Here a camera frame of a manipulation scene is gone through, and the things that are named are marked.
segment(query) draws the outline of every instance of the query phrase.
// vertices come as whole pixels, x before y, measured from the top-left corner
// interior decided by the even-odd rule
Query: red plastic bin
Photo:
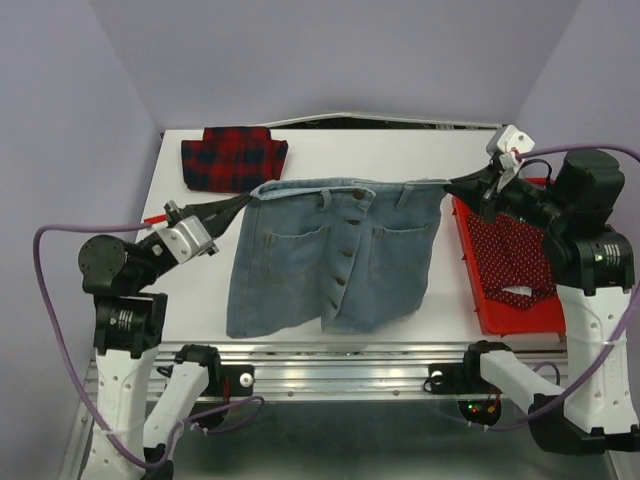
[[[544,178],[529,178],[527,180],[537,185],[545,183]],[[512,307],[484,296],[467,226],[467,217],[471,210],[457,198],[454,198],[452,203],[464,253],[463,260],[467,265],[482,333],[491,335],[565,333],[564,313],[557,295],[541,300],[527,310]]]

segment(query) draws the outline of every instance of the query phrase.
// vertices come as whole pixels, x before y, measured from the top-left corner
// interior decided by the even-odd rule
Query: white tabletop
[[[492,131],[272,130],[274,139],[289,142],[283,179],[358,177],[406,181],[452,178],[487,164],[485,145],[492,135]],[[161,214],[168,200],[184,206],[229,197],[189,191],[182,180],[180,143],[201,138],[201,129],[165,133],[143,218]],[[216,241],[220,253],[176,267],[146,291],[169,295],[165,341],[431,344],[490,339],[480,332],[474,313],[469,278],[461,261],[462,249],[451,212],[451,198],[446,197],[442,203],[442,223],[433,247],[429,288],[422,307],[374,334],[325,334],[320,328],[320,320],[315,319],[266,337],[229,339],[225,334],[227,297],[242,213]],[[138,240],[147,234],[140,232]],[[509,342],[523,340],[555,343],[558,337],[552,334],[508,337]]]

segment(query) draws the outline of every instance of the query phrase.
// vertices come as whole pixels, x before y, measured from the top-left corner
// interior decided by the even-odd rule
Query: red and black plaid fabric
[[[499,215],[494,224],[470,214],[467,220],[482,289],[487,298],[527,309],[552,297],[556,285],[544,254],[544,233],[526,223]],[[531,296],[505,291],[529,287]]]
[[[202,140],[183,140],[182,175],[190,190],[245,193],[279,180],[289,145],[266,127],[206,128]]]

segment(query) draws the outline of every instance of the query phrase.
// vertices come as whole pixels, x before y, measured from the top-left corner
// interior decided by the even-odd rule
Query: folded clothing
[[[251,192],[227,335],[269,335],[317,317],[331,333],[368,333],[417,310],[447,183],[329,178]]]
[[[487,224],[470,214],[467,224],[485,297],[524,310],[556,294],[541,230],[506,215]],[[531,294],[513,287],[529,287]]]
[[[245,193],[282,174],[289,145],[266,127],[205,128],[182,141],[182,175],[190,190]]]

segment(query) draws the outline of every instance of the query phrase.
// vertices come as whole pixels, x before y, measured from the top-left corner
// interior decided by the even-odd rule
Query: robotic arm
[[[173,478],[171,459],[181,434],[175,426],[189,415],[204,390],[220,384],[220,356],[212,347],[185,346],[176,356],[167,388],[145,421],[149,376],[162,341],[167,296],[140,290],[178,264],[216,253],[214,240],[249,199],[240,195],[183,209],[169,202],[166,226],[142,241],[134,244],[99,235],[82,246],[78,256],[82,288],[93,295],[96,309],[97,408],[111,428],[104,432],[104,425],[96,422],[83,479]],[[121,455],[108,434],[132,456]],[[146,469],[136,465],[136,459],[145,459],[149,466],[160,459],[168,461],[161,468]]]
[[[634,283],[631,245],[605,224],[624,175],[604,152],[573,151],[555,182],[539,187],[517,177],[522,165],[518,154],[532,147],[525,134],[505,127],[487,147],[492,155],[489,166],[453,179],[445,188],[485,222],[506,214],[545,232],[544,250],[566,321],[569,382],[578,388],[564,401],[556,401],[550,412],[535,415],[566,396],[564,390],[523,365],[506,345],[489,342],[469,348],[457,373],[458,380],[462,378],[457,387],[446,385],[446,378],[441,385],[449,390],[446,393],[468,393],[470,385],[478,384],[499,388],[529,412],[532,435],[546,451],[640,451],[624,331],[615,342],[609,340],[620,327]],[[601,355],[606,359],[594,370]]]

